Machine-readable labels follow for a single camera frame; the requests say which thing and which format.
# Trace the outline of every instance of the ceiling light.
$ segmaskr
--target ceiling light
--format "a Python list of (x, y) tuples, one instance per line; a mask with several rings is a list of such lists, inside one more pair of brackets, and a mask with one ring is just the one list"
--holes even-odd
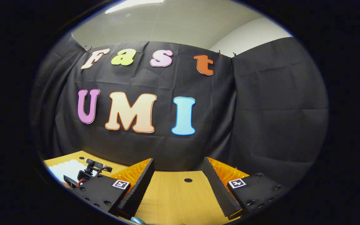
[(114, 6), (108, 10), (106, 10), (105, 14), (121, 10), (127, 7), (131, 6), (138, 6), (138, 5), (144, 5), (144, 4), (151, 4), (151, 3), (162, 3), (164, 0), (127, 0), (125, 2), (122, 2), (118, 4), (117, 6)]

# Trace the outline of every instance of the cutout letter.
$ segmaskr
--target cutout letter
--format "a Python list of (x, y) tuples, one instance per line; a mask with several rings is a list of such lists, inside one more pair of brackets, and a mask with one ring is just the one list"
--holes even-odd
[(112, 65), (119, 65), (122, 64), (124, 66), (130, 65), (134, 60), (133, 57), (136, 54), (136, 50), (128, 48), (124, 50), (120, 50), (117, 53), (117, 56), (115, 56), (111, 63)]
[(188, 97), (176, 97), (173, 102), (177, 105), (176, 126), (172, 133), (176, 135), (191, 135), (195, 129), (191, 126), (191, 115), (195, 99)]
[(213, 70), (208, 69), (208, 63), (213, 64), (213, 60), (208, 59), (206, 55), (194, 56), (194, 59), (197, 60), (197, 70), (206, 75), (210, 76), (213, 74)]
[(79, 102), (77, 104), (77, 115), (79, 116), (79, 119), (86, 124), (90, 124), (95, 119), (95, 108), (97, 104), (97, 96), (100, 94), (100, 90), (93, 89), (90, 91), (91, 95), (91, 102), (90, 102), (90, 113), (86, 115), (84, 113), (84, 99), (87, 95), (87, 90), (80, 90), (79, 91)]
[(90, 68), (93, 65), (93, 62), (97, 62), (102, 55), (106, 54), (109, 52), (109, 48), (107, 49), (103, 49), (103, 50), (98, 50), (98, 51), (94, 51), (91, 54), (91, 57), (86, 61), (86, 64), (84, 64), (81, 69), (87, 69)]
[(139, 133), (152, 133), (155, 128), (152, 125), (152, 110), (156, 95), (142, 94), (136, 102), (130, 107), (127, 96), (124, 92), (112, 92), (109, 97), (112, 99), (110, 108), (109, 121), (105, 124), (108, 130), (118, 130), (118, 116), (122, 122), (123, 128), (127, 131), (136, 119), (136, 124), (133, 126), (133, 131)]
[(167, 67), (172, 63), (173, 53), (171, 50), (158, 50), (154, 52), (152, 55), (153, 59), (151, 59), (150, 64), (153, 67)]

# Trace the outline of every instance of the cable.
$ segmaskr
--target cable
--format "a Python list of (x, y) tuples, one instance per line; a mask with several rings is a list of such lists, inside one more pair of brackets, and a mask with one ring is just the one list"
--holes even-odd
[(108, 169), (108, 168), (109, 168), (109, 167), (104, 167), (104, 168), (101, 168), (101, 169), (97, 172), (97, 174), (96, 174), (96, 175), (100, 174), (100, 172), (101, 172), (101, 171), (103, 171), (104, 169)]
[(81, 179), (78, 183), (77, 183), (77, 187), (80, 186), (80, 183), (83, 182), (83, 181), (86, 181), (86, 179)]

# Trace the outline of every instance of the purple letter u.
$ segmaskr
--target purple letter u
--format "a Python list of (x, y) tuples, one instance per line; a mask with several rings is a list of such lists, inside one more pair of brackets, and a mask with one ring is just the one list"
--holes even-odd
[(79, 116), (79, 119), (86, 124), (90, 124), (95, 119), (95, 107), (97, 104), (97, 96), (100, 94), (100, 90), (93, 89), (90, 91), (91, 95), (91, 102), (90, 102), (90, 113), (86, 115), (84, 113), (84, 99), (87, 95), (87, 90), (80, 90), (79, 91), (79, 102), (77, 105), (77, 115)]

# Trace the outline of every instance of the red cable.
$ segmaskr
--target red cable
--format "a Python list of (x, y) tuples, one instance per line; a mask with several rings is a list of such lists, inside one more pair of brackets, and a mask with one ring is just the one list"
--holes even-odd
[(81, 179), (78, 183), (77, 183), (77, 187), (80, 186), (80, 183), (83, 182), (83, 181), (86, 181), (85, 179)]

